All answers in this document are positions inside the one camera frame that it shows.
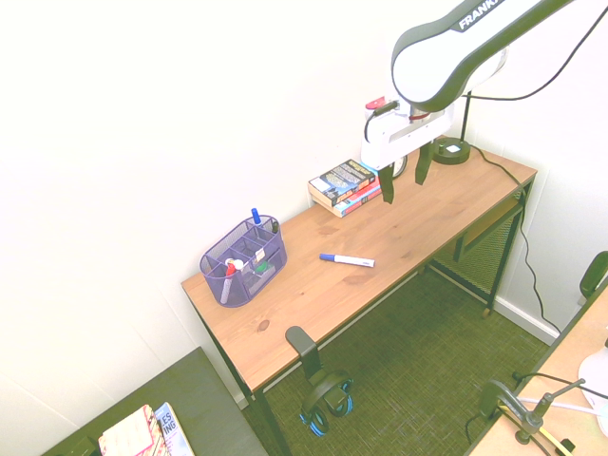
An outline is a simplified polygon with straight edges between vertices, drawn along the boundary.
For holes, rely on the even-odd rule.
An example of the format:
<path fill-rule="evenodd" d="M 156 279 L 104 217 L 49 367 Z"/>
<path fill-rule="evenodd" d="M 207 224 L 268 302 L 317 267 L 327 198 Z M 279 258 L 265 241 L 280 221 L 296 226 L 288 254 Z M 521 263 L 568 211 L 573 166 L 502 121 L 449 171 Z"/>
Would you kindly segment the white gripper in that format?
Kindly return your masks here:
<path fill-rule="evenodd" d="M 419 149 L 415 182 L 422 185 L 434 155 L 434 143 L 453 124 L 454 104 L 438 112 L 424 112 L 407 102 L 366 104 L 361 162 L 378 171 L 383 201 L 394 199 L 393 162 Z"/>

